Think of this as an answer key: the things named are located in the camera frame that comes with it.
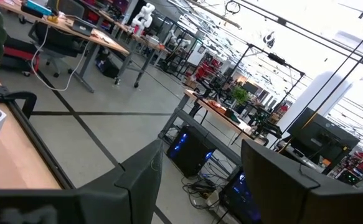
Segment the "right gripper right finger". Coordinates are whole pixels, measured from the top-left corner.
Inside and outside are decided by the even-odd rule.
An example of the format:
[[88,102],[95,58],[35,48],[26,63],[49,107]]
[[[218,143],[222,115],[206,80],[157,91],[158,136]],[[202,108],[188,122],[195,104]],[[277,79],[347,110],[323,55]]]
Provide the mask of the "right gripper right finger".
[[363,190],[249,139],[242,165],[263,223],[363,224]]

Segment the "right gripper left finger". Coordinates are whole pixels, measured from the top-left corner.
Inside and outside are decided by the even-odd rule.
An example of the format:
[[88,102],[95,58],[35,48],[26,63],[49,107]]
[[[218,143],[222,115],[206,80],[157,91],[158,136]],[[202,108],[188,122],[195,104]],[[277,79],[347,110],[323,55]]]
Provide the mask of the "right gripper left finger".
[[150,223],[162,176],[156,139],[106,174],[71,190],[0,190],[0,223]]

